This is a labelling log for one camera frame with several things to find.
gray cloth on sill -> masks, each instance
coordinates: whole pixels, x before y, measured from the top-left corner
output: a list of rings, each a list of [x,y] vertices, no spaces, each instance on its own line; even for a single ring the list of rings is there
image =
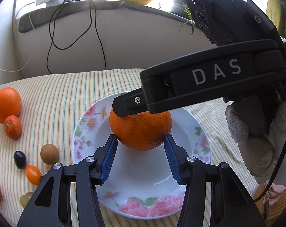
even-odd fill
[[[66,4],[64,9],[58,15],[57,19],[63,18],[65,16],[68,16],[68,15],[71,15],[74,13],[78,13],[78,12],[86,10],[86,9],[89,9],[89,3],[90,3],[90,0],[70,2],[70,3]],[[34,28],[48,24],[50,22],[50,18],[52,17],[53,13],[55,12],[55,10],[60,5],[61,4],[56,4],[53,6],[37,9],[37,10],[30,12],[30,18],[32,20]],[[177,21],[180,21],[183,23],[188,21],[188,19],[185,19],[183,17],[177,16],[177,15],[172,14],[172,13],[168,13],[168,12],[165,12],[165,11],[162,11],[159,9],[155,9],[152,7],[139,5],[139,4],[135,4],[135,3],[130,3],[130,2],[97,0],[97,1],[93,1],[93,3],[91,3],[91,8],[92,9],[96,8],[96,10],[118,9],[122,6],[128,8],[128,9],[134,10],[134,11],[161,15],[161,16],[167,17],[169,19],[174,19],[174,20],[177,20]],[[31,31],[32,29],[33,28],[32,28],[32,25],[30,23],[29,16],[26,13],[20,18],[18,30],[20,33],[25,33],[25,32]]]

green grape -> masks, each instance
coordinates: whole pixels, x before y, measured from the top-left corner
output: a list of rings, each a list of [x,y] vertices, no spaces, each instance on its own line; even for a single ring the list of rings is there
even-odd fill
[[[33,195],[33,192],[27,192],[25,195],[20,197],[19,201],[23,208],[25,208],[26,204],[29,202],[32,195]]]

wooden floor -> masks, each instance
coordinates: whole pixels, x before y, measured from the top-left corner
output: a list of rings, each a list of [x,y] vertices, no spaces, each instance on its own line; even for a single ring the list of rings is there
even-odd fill
[[[264,190],[264,188],[265,188],[264,184],[261,184],[258,187],[253,198],[254,199],[257,198],[260,195],[260,193]],[[257,208],[259,209],[261,214],[264,213],[263,199],[264,198],[262,198],[256,203]],[[269,215],[266,220],[266,227],[269,227],[272,225],[272,223],[280,216],[280,214],[282,213],[285,207],[286,207],[286,190],[282,193],[279,201],[276,204],[269,207],[269,211],[267,211]]]

plant pot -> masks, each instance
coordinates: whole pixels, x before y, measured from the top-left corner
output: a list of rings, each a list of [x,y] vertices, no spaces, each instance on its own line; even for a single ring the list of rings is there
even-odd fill
[[[184,4],[186,4],[185,0],[173,0],[170,13],[189,19],[188,14],[184,12],[184,9],[185,9]]]

camera lens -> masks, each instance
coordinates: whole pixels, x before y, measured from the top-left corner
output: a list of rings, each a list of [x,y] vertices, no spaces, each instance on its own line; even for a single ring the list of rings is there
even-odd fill
[[[207,22],[207,20],[204,18],[204,16],[201,15],[201,13],[198,12],[198,11],[195,11],[195,13],[196,13],[196,17],[197,17],[198,20],[201,22],[201,24],[202,24],[203,26],[205,26],[205,27],[208,27],[208,22]]]
[[[203,4],[199,0],[191,0],[192,3],[202,12],[205,11]]]
[[[208,36],[208,32],[206,31],[206,29],[205,29],[202,25],[199,25],[199,26],[200,26],[201,31],[202,31],[206,36]]]

